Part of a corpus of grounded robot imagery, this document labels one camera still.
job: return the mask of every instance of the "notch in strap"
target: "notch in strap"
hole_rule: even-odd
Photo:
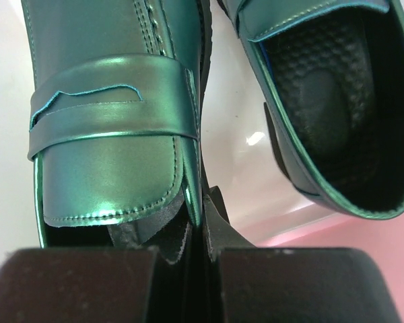
[[[178,61],[158,55],[105,57],[63,71],[32,96],[28,157],[51,145],[100,137],[198,139],[197,110],[187,82],[186,69]],[[113,102],[112,90],[120,87],[136,92],[139,100]],[[93,94],[108,91],[111,102],[96,102]],[[63,103],[60,96],[81,98],[83,104]]]

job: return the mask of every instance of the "green patent leather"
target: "green patent leather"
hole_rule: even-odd
[[[28,157],[43,246],[45,223],[141,219],[181,187],[200,225],[209,5],[173,2],[22,1],[36,88]]]
[[[359,10],[363,15],[371,13],[379,15],[384,19],[383,26],[386,28],[386,34],[380,34],[371,26],[371,21],[367,21],[370,32],[367,38],[375,44],[383,42],[393,42],[396,56],[387,58],[387,53],[380,49],[379,60],[383,61],[385,67],[389,65],[400,65],[397,69],[398,75],[393,75],[391,69],[383,74],[382,70],[374,71],[374,77],[387,80],[386,84],[393,82],[391,86],[386,85],[384,93],[389,93],[388,100],[392,105],[399,105],[395,109],[404,110],[404,12],[399,0],[220,0],[229,15],[238,36],[240,37],[248,59],[253,67],[255,75],[259,80],[263,93],[266,97],[269,111],[272,117],[272,123],[276,130],[276,140],[281,151],[279,164],[284,163],[287,169],[288,177],[299,192],[304,194],[314,202],[324,205],[334,211],[345,214],[355,215],[367,219],[390,219],[404,212],[404,167],[387,168],[384,175],[380,176],[379,187],[385,191],[395,194],[396,187],[386,184],[387,182],[397,181],[401,185],[401,198],[399,202],[390,209],[367,208],[359,203],[349,200],[344,194],[334,188],[310,158],[303,143],[299,140],[296,129],[291,123],[283,102],[281,101],[279,91],[275,84],[275,76],[272,77],[269,66],[266,64],[266,57],[261,51],[261,42],[268,38],[280,37],[283,32],[308,22],[317,17],[329,15],[343,9]],[[397,147],[404,146],[404,140],[397,138],[394,133],[390,136],[397,141]],[[392,158],[397,154],[395,150],[389,152]],[[363,192],[362,198],[370,196],[372,192]]]

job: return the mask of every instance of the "insole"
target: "insole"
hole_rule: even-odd
[[[379,161],[378,115],[364,25],[343,10],[264,41],[284,108],[321,174],[338,190],[364,185]]]

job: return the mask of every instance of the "iridescent green loafer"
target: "iridescent green loafer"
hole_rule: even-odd
[[[41,244],[53,245],[58,227],[101,236],[105,225],[161,210],[181,189],[200,225],[209,1],[22,3],[36,88],[28,157]]]
[[[399,0],[219,0],[267,100],[280,168],[332,210],[404,212]]]

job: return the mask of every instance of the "white surface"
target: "white surface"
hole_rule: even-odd
[[[272,156],[263,95],[232,26],[212,3],[213,55],[202,124],[205,165],[232,225],[252,242],[328,217],[281,175]],[[0,262],[37,246],[32,164],[26,159],[30,51],[19,0],[0,0]]]

